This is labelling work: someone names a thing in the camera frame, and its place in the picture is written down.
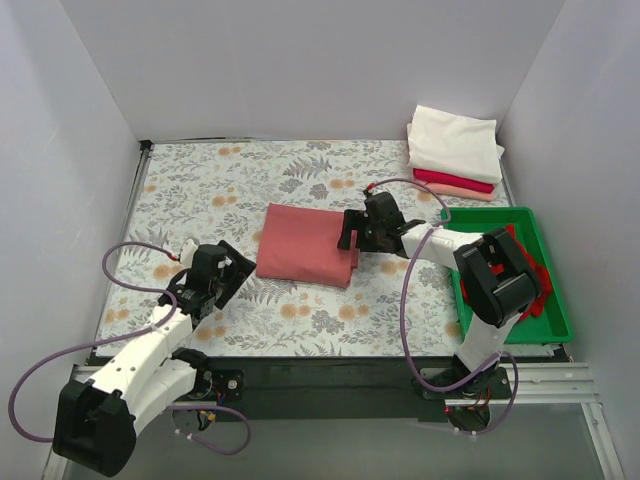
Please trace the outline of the dusty pink t shirt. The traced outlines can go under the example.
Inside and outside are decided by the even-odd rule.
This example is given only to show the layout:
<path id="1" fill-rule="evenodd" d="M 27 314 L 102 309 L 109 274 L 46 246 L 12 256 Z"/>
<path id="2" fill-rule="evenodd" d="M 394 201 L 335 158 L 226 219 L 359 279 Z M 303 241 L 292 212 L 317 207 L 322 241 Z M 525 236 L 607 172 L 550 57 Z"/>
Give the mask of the dusty pink t shirt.
<path id="1" fill-rule="evenodd" d="M 346 288 L 358 266 L 358 250 L 341 250 L 343 214 L 338 211 L 268 206 L 256 275 Z"/>

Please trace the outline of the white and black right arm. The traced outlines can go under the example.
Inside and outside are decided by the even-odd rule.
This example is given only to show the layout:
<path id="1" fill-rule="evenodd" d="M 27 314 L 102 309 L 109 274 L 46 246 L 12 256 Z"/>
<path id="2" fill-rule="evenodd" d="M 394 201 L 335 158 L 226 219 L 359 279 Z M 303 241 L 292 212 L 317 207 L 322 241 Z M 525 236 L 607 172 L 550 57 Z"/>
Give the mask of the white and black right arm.
<path id="1" fill-rule="evenodd" d="M 459 275 L 463 301 L 472 320 L 453 356 L 452 383 L 464 397 L 475 397 L 489 384 L 486 370 L 499 355 L 513 326 L 538 316 L 552 292 L 546 267 L 538 264 L 516 240 L 511 227 L 485 233 L 450 230 L 448 208 L 436 224 L 408 221 L 388 192 L 365 194 L 362 210 L 344 211 L 337 248 L 388 253 L 414 266 L 425 260 Z"/>

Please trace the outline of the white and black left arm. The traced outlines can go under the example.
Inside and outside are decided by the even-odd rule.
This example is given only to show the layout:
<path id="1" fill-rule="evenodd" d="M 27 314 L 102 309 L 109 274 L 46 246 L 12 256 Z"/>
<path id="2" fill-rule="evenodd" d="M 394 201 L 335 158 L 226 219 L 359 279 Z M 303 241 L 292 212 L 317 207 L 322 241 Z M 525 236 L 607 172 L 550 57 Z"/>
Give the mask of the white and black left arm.
<path id="1" fill-rule="evenodd" d="M 174 401 L 187 399 L 202 429 L 229 401 L 240 399 L 243 375 L 215 366 L 183 341 L 223 309 L 256 268 L 225 241 L 186 241 L 174 256 L 178 272 L 164 288 L 141 331 L 88 379 L 61 390 L 52 442 L 55 454 L 106 477 L 131 458 L 139 434 Z"/>

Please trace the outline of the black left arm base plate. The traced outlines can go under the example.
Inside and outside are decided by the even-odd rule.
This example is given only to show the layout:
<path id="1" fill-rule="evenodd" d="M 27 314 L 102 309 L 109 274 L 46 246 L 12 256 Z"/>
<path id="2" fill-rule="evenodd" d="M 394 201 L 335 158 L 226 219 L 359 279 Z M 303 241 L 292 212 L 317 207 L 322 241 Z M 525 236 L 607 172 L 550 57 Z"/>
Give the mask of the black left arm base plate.
<path id="1" fill-rule="evenodd" d="M 239 401 L 242 399 L 245 375 L 242 370 L 218 369 L 199 371 L 194 386 L 178 401 Z"/>

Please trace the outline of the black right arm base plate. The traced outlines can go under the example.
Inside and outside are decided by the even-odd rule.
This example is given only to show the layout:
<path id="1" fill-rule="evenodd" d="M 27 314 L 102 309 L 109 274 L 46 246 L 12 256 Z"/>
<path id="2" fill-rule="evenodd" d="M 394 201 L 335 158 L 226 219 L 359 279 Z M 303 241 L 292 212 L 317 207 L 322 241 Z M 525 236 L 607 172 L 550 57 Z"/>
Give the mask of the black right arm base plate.
<path id="1" fill-rule="evenodd" d="M 440 389 L 446 388 L 446 391 L 434 391 L 414 380 L 415 390 L 426 398 L 471 400 L 482 397 L 490 400 L 508 400 L 512 396 L 511 384 L 506 370 L 502 367 L 489 367 L 456 389 L 451 389 L 451 386 L 464 378 L 464 371 L 460 368 L 450 366 L 440 371 L 423 368 L 420 373 L 422 379 L 431 386 Z"/>

